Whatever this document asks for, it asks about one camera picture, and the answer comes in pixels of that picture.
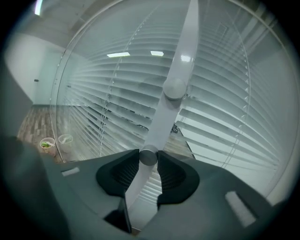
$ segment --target white bucket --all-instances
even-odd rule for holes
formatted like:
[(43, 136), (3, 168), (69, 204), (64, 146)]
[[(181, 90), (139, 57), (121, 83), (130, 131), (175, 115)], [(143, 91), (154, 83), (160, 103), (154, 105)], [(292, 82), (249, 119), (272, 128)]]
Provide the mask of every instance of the white bucket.
[(72, 150), (73, 136), (70, 134), (64, 134), (59, 136), (58, 141), (60, 143), (60, 149), (65, 153), (69, 153)]
[[(49, 142), (51, 144), (53, 144), (53, 146), (50, 146), (49, 148), (43, 148), (42, 147), (42, 142)], [(56, 155), (56, 148), (55, 148), (55, 140), (51, 137), (46, 137), (44, 139), (42, 139), (40, 142), (39, 142), (39, 146), (40, 148), (42, 149), (42, 151), (44, 153), (48, 153), (50, 154), (51, 156), (55, 157)]]

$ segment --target ceiling light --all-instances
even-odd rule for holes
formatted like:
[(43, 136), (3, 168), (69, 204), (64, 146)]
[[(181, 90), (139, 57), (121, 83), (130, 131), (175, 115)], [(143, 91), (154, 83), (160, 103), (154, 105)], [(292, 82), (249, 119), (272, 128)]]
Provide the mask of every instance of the ceiling light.
[(150, 51), (150, 52), (151, 52), (151, 54), (153, 56), (160, 56), (160, 57), (162, 57), (164, 55), (164, 53), (160, 52), (160, 51)]
[(126, 57), (130, 56), (128, 52), (119, 52), (119, 53), (112, 53), (107, 55), (109, 58), (115, 58), (115, 57)]
[(183, 61), (183, 62), (191, 61), (191, 57), (189, 57), (189, 56), (181, 55), (180, 58), (181, 58), (181, 61)]
[(36, 15), (40, 15), (41, 14), (42, 2), (43, 2), (43, 0), (37, 0), (37, 2), (36, 2), (36, 8), (34, 10), (34, 13)]

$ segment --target trash bin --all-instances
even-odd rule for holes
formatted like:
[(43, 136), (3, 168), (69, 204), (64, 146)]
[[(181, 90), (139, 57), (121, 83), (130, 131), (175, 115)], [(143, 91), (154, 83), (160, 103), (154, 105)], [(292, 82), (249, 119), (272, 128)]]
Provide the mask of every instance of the trash bin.
[(60, 149), (65, 152), (69, 153), (72, 149), (72, 141), (73, 141), (73, 136), (69, 134), (64, 134), (61, 135), (58, 138), (58, 141), (60, 143)]
[(51, 137), (46, 137), (42, 139), (39, 143), (42, 151), (44, 153), (48, 153), (51, 156), (55, 157), (56, 155), (56, 148), (55, 148), (55, 140)]

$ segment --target wooden floor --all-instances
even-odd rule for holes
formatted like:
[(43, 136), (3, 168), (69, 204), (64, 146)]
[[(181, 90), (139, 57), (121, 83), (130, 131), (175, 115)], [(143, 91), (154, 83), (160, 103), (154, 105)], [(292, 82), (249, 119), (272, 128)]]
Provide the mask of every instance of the wooden floor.
[[(21, 141), (32, 143), (40, 152), (42, 152), (42, 149), (39, 146), (40, 141), (45, 137), (54, 138), (50, 120), (50, 108), (47, 106), (32, 106), (32, 108), (30, 109), (27, 116), (22, 122), (17, 137)], [(190, 158), (194, 157), (191, 154), (188, 144), (186, 142), (183, 143), (181, 141), (178, 141), (176, 139), (176, 135), (170, 135), (164, 150), (181, 154)], [(72, 158), (77, 160), (80, 159), (76, 156), (63, 157), (65, 160), (66, 158)], [(57, 149), (56, 156), (54, 159), (56, 163), (62, 163), (62, 159)]]

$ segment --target white metal bar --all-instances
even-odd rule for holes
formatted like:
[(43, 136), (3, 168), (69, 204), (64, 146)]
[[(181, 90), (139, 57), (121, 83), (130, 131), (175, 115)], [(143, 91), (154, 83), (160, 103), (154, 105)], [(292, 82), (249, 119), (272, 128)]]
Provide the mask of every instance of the white metal bar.
[[(198, 47), (198, 31), (198, 0), (191, 0), (166, 81), (172, 81), (174, 78), (180, 78), (186, 85), (188, 85)], [(165, 97), (164, 93), (162, 93), (144, 146), (152, 145), (158, 150), (162, 150), (164, 148), (176, 116), (180, 110), (180, 104), (181, 100), (171, 102)], [(140, 163), (139, 171), (126, 192), (127, 208), (134, 203), (135, 199), (149, 179), (152, 169), (153, 166), (146, 166)]]

